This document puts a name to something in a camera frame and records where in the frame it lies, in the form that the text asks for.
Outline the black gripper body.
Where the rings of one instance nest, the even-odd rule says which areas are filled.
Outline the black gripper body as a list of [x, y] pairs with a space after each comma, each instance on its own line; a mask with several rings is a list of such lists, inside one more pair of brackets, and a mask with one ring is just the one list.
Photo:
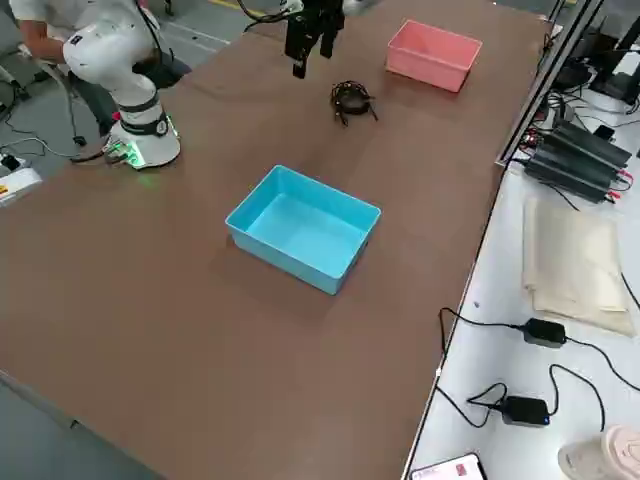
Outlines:
[[322, 23], [345, 19], [343, 2], [336, 0], [299, 0], [287, 2], [287, 20], [303, 23]]

